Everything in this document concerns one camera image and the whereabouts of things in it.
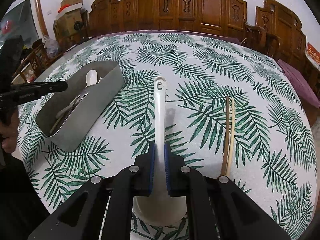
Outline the person's left hand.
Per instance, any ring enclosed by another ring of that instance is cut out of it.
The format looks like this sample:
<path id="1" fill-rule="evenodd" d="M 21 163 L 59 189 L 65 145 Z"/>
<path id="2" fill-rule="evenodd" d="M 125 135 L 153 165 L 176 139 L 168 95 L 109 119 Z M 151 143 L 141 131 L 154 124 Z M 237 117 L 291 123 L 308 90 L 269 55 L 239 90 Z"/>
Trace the person's left hand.
<path id="1" fill-rule="evenodd" d="M 16 150 L 19 124 L 18 109 L 12 114 L 10 124 L 1 122 L 2 148 L 7 153 L 11 154 Z"/>

